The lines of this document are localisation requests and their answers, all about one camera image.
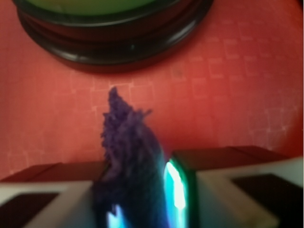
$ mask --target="purple yarn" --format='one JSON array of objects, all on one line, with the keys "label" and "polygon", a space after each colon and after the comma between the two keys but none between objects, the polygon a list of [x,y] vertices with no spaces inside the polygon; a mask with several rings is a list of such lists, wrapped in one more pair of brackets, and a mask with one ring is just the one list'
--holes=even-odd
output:
[{"label": "purple yarn", "polygon": [[143,123],[151,111],[134,111],[115,87],[109,93],[109,104],[101,137],[111,166],[93,188],[95,200],[120,204],[132,228],[167,228],[163,152]]}]

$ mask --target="red tablecloth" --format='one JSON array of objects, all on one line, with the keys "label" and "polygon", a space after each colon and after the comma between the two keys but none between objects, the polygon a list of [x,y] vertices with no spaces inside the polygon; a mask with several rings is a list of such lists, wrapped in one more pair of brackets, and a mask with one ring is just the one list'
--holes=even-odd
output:
[{"label": "red tablecloth", "polygon": [[126,74],[77,72],[35,44],[0,1],[0,178],[33,164],[99,160],[107,92],[152,108],[172,149],[258,145],[303,153],[303,10],[297,0],[214,0],[196,36]]}]

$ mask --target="black panel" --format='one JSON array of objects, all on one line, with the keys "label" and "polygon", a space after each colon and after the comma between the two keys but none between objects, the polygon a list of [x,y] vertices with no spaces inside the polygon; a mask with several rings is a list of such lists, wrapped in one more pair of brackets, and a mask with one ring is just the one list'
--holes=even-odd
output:
[{"label": "black panel", "polygon": [[21,228],[36,216],[58,193],[20,194],[0,207],[1,228]]},{"label": "black panel", "polygon": [[279,228],[303,227],[303,188],[273,174],[232,180],[280,219]]}]

